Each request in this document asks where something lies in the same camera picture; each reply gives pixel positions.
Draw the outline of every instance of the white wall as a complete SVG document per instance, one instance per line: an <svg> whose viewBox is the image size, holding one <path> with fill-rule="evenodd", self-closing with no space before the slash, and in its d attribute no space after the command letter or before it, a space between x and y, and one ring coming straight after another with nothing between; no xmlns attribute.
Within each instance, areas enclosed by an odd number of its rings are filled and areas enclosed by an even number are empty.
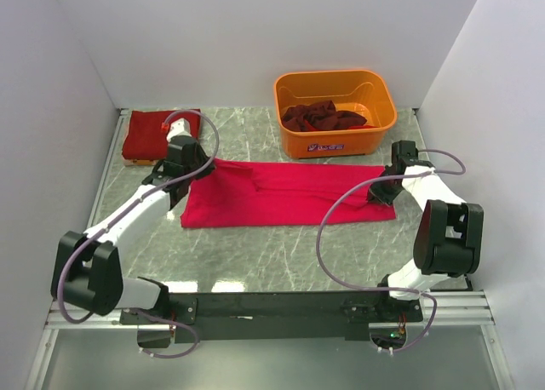
<svg viewBox="0 0 545 390"><path fill-rule="evenodd" d="M55 0L0 0L0 388L24 386L59 237L82 230L115 110Z"/></svg>
<svg viewBox="0 0 545 390"><path fill-rule="evenodd" d="M60 0L116 106L272 105L290 71L370 68L420 106L476 0Z"/></svg>
<svg viewBox="0 0 545 390"><path fill-rule="evenodd" d="M545 388L545 0L478 0L419 118L427 146L459 155L445 178L485 208L485 288L520 389Z"/></svg>

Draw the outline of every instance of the basket label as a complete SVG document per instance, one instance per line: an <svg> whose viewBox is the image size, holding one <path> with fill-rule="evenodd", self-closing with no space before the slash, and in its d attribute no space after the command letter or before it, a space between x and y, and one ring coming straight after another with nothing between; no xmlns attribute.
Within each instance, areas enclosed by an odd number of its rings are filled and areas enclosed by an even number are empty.
<svg viewBox="0 0 545 390"><path fill-rule="evenodd" d="M342 150L344 145L319 145L318 143L313 143L308 145L307 150L309 152L323 152L324 150Z"/></svg>

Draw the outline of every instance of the gray marble surface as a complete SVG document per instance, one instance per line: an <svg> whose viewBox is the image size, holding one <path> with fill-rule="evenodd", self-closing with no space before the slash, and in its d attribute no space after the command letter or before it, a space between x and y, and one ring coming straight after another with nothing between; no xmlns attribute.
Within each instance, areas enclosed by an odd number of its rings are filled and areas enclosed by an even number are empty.
<svg viewBox="0 0 545 390"><path fill-rule="evenodd" d="M289 162L282 151L275 111L267 107L202 108L219 129L219 158L238 161ZM95 211L94 223L111 214L129 198L150 172L149 167L125 167L121 147L129 123L123 111L119 135L106 183ZM304 163L389 163L390 146L398 140L414 140L423 147L422 135L412 110L399 111L396 125L380 148L369 156L317 158ZM206 124L201 133L204 150L214 137ZM317 227L235 227L188 230L181 228L185 205L140 236L122 267L130 277L175 281L184 290L286 291L338 290L319 268L314 250ZM324 259L330 270L354 284L376 285L387 273L397 271L412 256L420 222L420 210L408 193L395 201L394 221L329 226L323 234ZM441 288L465 289L462 278Z"/></svg>

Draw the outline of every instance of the orange basket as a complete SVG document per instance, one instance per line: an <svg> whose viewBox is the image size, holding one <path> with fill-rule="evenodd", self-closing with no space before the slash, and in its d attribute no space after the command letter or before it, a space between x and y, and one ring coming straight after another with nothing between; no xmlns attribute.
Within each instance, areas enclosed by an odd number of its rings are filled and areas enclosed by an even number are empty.
<svg viewBox="0 0 545 390"><path fill-rule="evenodd" d="M395 125L398 113L384 80L366 70L292 72L274 84L282 148L291 158L370 154ZM292 132L282 124L289 107L332 100L338 111L353 111L373 129Z"/></svg>

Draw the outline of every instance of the dark red cloth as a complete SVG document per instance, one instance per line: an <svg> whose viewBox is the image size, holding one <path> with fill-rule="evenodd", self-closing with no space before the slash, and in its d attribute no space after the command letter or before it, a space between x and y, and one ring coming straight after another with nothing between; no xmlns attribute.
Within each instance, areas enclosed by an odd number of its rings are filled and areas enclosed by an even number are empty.
<svg viewBox="0 0 545 390"><path fill-rule="evenodd" d="M181 224L186 228L316 226L342 194L383 170L382 166L216 159L214 172L191 184ZM393 207L367 203L367 189L345 200L329 223L393 220Z"/></svg>
<svg viewBox="0 0 545 390"><path fill-rule="evenodd" d="M127 160L159 160L167 156L167 134L161 131L161 124L170 113L133 111L130 116L129 132L123 143L121 155ZM191 136L198 139L201 117L195 113L181 113L171 123L185 118L189 122Z"/></svg>
<svg viewBox="0 0 545 390"><path fill-rule="evenodd" d="M331 100L292 106L282 116L282 124L292 132L346 130L352 126L364 126L366 123L367 119L356 112L337 111Z"/></svg>

